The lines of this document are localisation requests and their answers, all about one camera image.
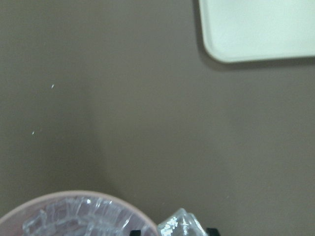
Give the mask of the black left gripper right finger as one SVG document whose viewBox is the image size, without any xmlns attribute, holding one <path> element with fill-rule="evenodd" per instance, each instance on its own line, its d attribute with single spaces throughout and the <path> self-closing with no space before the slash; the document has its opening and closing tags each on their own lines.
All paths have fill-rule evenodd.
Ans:
<svg viewBox="0 0 315 236">
<path fill-rule="evenodd" d="M 219 231 L 217 228 L 207 228 L 206 233 L 208 236 L 219 236 Z"/>
</svg>

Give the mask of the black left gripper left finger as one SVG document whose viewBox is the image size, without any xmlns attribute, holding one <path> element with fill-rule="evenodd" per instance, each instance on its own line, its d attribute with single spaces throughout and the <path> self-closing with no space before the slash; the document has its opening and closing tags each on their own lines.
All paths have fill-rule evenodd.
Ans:
<svg viewBox="0 0 315 236">
<path fill-rule="evenodd" d="M 129 236 L 141 236 L 141 230 L 132 230 L 130 231 Z"/>
</svg>

